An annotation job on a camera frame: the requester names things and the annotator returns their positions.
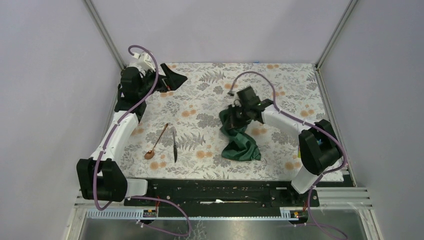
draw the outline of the metal frame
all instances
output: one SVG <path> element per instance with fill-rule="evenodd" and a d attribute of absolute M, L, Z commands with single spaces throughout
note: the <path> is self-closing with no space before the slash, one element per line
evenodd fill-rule
<path fill-rule="evenodd" d="M 110 50 L 112 56 L 114 57 L 116 63 L 118 66 L 123 69 L 125 67 L 125 63 L 120 56 L 115 44 L 112 41 L 112 38 L 110 37 L 105 25 L 103 24 L 94 4 L 91 0 L 83 0 L 85 6 L 87 7 L 88 12 L 90 13 L 95 25 L 97 26 L 99 33 L 101 34 L 102 38 L 105 41 L 105 44 L 107 45 L 108 49 Z M 329 117 L 329 120 L 334 126 L 335 134 L 337 138 L 339 139 L 340 143 L 344 146 L 343 137 L 340 133 L 340 128 L 337 123 L 337 120 L 333 114 L 333 107 L 331 104 L 331 101 L 327 94 L 327 88 L 325 85 L 325 82 L 323 80 L 323 76 L 320 72 L 321 66 L 324 64 L 327 56 L 329 55 L 332 47 L 334 46 L 338 36 L 340 35 L 343 27 L 345 26 L 349 16 L 351 15 L 353 9 L 357 5 L 358 0 L 351 0 L 346 7 L 342 17 L 340 18 L 340 21 L 338 22 L 334 32 L 331 35 L 331 38 L 329 39 L 322 55 L 320 56 L 319 60 L 315 64 L 314 72 L 315 72 L 315 78 L 318 83 L 319 90 L 321 92 L 321 96 L 324 103 L 324 108 L 327 113 L 327 116 Z M 113 112 L 113 106 L 111 107 L 111 110 L 109 112 L 109 115 L 111 116 L 111 113 Z M 353 171 L 351 169 L 351 165 L 348 164 L 346 168 L 343 168 L 342 170 L 344 179 L 348 179 L 350 182 L 350 179 L 352 180 L 351 183 L 353 183 L 353 186 L 357 185 L 355 176 L 353 174 Z M 369 198 L 369 193 L 366 188 L 364 187 L 334 187 L 332 186 L 331 182 L 325 182 L 322 184 L 323 187 L 317 187 L 317 195 L 320 202 L 320 207 L 312 207 L 313 209 L 331 209 L 331 210 L 352 210 L 355 209 L 362 220 L 362 224 L 364 226 L 364 230 L 366 233 L 366 236 L 368 239 L 379 239 L 382 240 L 382 234 L 379 228 L 378 223 L 376 222 L 376 217 L 373 209 L 372 202 Z M 104 205 L 105 201 L 99 201 L 100 205 Z M 68 225 L 66 226 L 65 232 L 64 232 L 64 239 L 67 240 L 77 240 L 80 236 L 80 233 L 82 231 L 84 221 L 86 218 L 98 218 L 99 216 L 101 218 L 117 218 L 120 219 L 133 219 L 134 216 L 138 216 L 137 213 L 142 210 L 143 208 L 150 208 L 150 207 L 142 207 L 142 206 L 124 206 L 124 201 L 122 202 L 113 202 L 107 211 L 104 211 L 102 213 L 98 212 L 96 210 L 96 207 L 94 206 L 94 202 L 92 200 L 86 200 L 82 197 L 81 192 L 79 192 L 75 204 L 74 209 L 72 210 L 72 213 L 70 215 Z M 301 210 L 301 207 L 281 207 L 281 217 L 255 217 L 255 218 L 245 218 L 245 217 L 236 217 L 236 219 L 240 220 L 289 220 L 287 219 L 287 211 L 292 210 Z M 183 217 L 171 217 L 172 220 L 184 220 Z M 201 220 L 233 220 L 233 217 L 227 217 L 227 218 L 220 218 L 220 217 L 195 217 L 191 219 L 201 219 Z"/>
<path fill-rule="evenodd" d="M 342 134 L 340 133 L 339 124 L 338 124 L 338 122 L 336 120 L 335 115 L 333 114 L 333 112 L 334 112 L 333 111 L 333 106 L 332 106 L 331 101 L 329 99 L 328 92 L 327 92 L 327 87 L 326 87 L 326 85 L 325 85 L 325 83 L 323 81 L 322 75 L 321 75 L 319 69 L 317 69 L 316 67 L 314 67 L 314 72 L 315 72 L 316 82 L 318 83 L 319 91 L 321 92 L 321 97 L 322 97 L 322 102 L 324 103 L 325 112 L 326 112 L 326 114 L 328 116 L 329 121 L 334 126 L 333 127 L 334 133 L 335 133 L 338 141 L 344 147 L 344 149 L 346 151 L 348 151 L 346 149 L 346 147 L 345 147 L 346 145 L 345 145 L 345 142 L 343 140 Z M 356 187 L 357 186 L 357 181 L 356 181 L 356 178 L 355 178 L 355 175 L 354 175 L 354 171 L 352 170 L 352 167 L 351 166 L 352 166 L 351 165 L 351 160 L 348 158 L 347 159 L 347 167 L 343 168 L 342 171 L 348 171 L 348 174 L 350 175 L 350 178 L 352 179 L 353 186 Z"/>
<path fill-rule="evenodd" d="M 355 210 L 359 214 L 366 236 L 370 240 L 382 240 L 378 225 L 375 222 L 374 210 L 369 198 L 369 193 L 364 187 L 317 187 L 320 207 L 312 207 L 319 210 Z M 97 211 L 92 200 L 82 198 L 79 192 L 72 212 L 72 223 L 67 226 L 68 234 L 65 240 L 77 240 L 83 230 L 85 219 L 139 219 L 142 209 L 151 207 L 124 206 L 124 202 L 113 202 L 105 211 Z M 191 220 L 257 220 L 257 221 L 289 221 L 290 211 L 299 211 L 301 207 L 281 207 L 281 217 L 191 217 Z M 158 217 L 163 220 L 181 220 L 184 217 Z"/>
<path fill-rule="evenodd" d="M 340 21 L 338 22 L 337 26 L 335 27 L 334 32 L 332 33 L 330 40 L 328 41 L 327 45 L 324 48 L 324 51 L 322 52 L 321 56 L 318 59 L 318 62 L 316 63 L 316 68 L 320 69 L 323 63 L 325 62 L 329 52 L 333 48 L 334 43 L 336 42 L 337 38 L 340 35 L 340 32 L 342 31 L 343 27 L 345 26 L 346 22 L 349 19 L 349 16 L 353 12 L 355 6 L 357 5 L 359 0 L 350 0 L 349 4 L 347 5 L 346 9 L 343 12 L 343 15 L 340 18 Z"/>
<path fill-rule="evenodd" d="M 99 16 L 99 13 L 96 10 L 96 7 L 94 6 L 93 2 L 91 0 L 83 0 L 82 1 L 87 8 L 88 13 L 90 14 L 94 24 L 96 25 L 101 37 L 104 40 L 104 43 L 106 44 L 107 48 L 109 49 L 110 53 L 112 54 L 113 58 L 115 59 L 116 63 L 118 64 L 119 68 L 122 70 L 125 67 L 124 60 L 122 59 L 121 55 L 119 54 L 119 51 L 117 47 L 115 46 L 114 42 L 112 41 L 111 36 L 109 35 L 108 30 L 106 29 L 105 25 L 103 24 L 102 19 Z"/>

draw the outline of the knife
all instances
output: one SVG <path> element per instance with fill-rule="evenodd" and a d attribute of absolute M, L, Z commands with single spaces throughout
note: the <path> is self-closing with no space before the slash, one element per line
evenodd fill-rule
<path fill-rule="evenodd" d="M 177 142 L 175 141 L 175 134 L 177 133 L 177 130 L 175 129 L 175 127 L 171 127 L 171 131 L 172 131 L 172 138 L 173 138 L 173 162 L 176 163 L 177 162 Z"/>

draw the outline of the dark green fabric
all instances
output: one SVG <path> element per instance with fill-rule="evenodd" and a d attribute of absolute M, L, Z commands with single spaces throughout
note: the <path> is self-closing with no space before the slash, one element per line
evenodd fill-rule
<path fill-rule="evenodd" d="M 224 148 L 221 156 L 226 159 L 235 161 L 252 161 L 261 160 L 261 152 L 259 151 L 256 141 L 245 133 L 247 126 L 242 128 L 225 129 L 228 109 L 219 113 L 219 119 L 222 122 L 221 132 L 228 137 L 229 143 Z"/>

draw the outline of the table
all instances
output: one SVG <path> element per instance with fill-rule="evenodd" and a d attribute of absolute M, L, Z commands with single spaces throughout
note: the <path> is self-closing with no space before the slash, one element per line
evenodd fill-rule
<path fill-rule="evenodd" d="M 326 119 L 312 64 L 279 63 L 167 63 L 188 80 L 176 91 L 155 92 L 125 147 L 119 167 L 127 178 L 232 179 L 290 181 L 302 167 L 296 140 L 279 129 L 253 121 L 246 130 L 259 147 L 262 158 L 238 162 L 221 157 L 228 139 L 220 132 L 219 112 L 233 103 L 229 91 L 234 78 L 245 71 L 265 75 L 275 86 L 277 104 L 310 122 Z M 252 86 L 261 100 L 272 99 L 272 89 L 259 76 L 241 77 L 237 92 Z M 155 147 L 155 156 L 144 159 L 164 125 L 170 126 Z M 176 128 L 178 159 L 174 163 L 173 138 Z M 341 172 L 323 181 L 339 182 Z"/>

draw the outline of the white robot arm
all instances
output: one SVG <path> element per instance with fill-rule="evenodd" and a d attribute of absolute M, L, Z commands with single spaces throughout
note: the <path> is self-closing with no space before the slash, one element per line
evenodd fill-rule
<path fill-rule="evenodd" d="M 85 199 L 94 199 L 95 175 L 98 200 L 121 202 L 124 198 L 146 194 L 147 180 L 125 178 L 118 164 L 125 144 L 139 124 L 147 105 L 142 102 L 135 108 L 133 106 L 148 94 L 156 78 L 149 56 L 142 54 L 141 57 L 142 64 L 138 62 L 121 71 L 112 123 L 100 145 L 89 159 L 80 159 L 76 165 L 81 193 Z M 158 75 L 154 91 L 175 91 L 187 80 L 186 76 L 173 72 L 166 64 L 160 66 L 165 75 Z M 98 172 L 95 172 L 99 158 Z"/>
<path fill-rule="evenodd" d="M 335 164 L 342 156 L 334 141 L 315 128 L 310 128 L 280 114 L 271 100 L 261 101 L 252 87 L 240 90 L 237 95 L 240 106 L 228 106 L 229 120 L 226 121 L 228 123 L 226 128 L 243 127 L 254 120 L 276 127 L 298 140 L 303 166 L 291 181 L 291 186 L 298 194 L 303 194 L 310 189 L 324 170 Z M 334 130 L 327 120 L 323 119 L 315 123 L 315 126 L 336 138 Z"/>

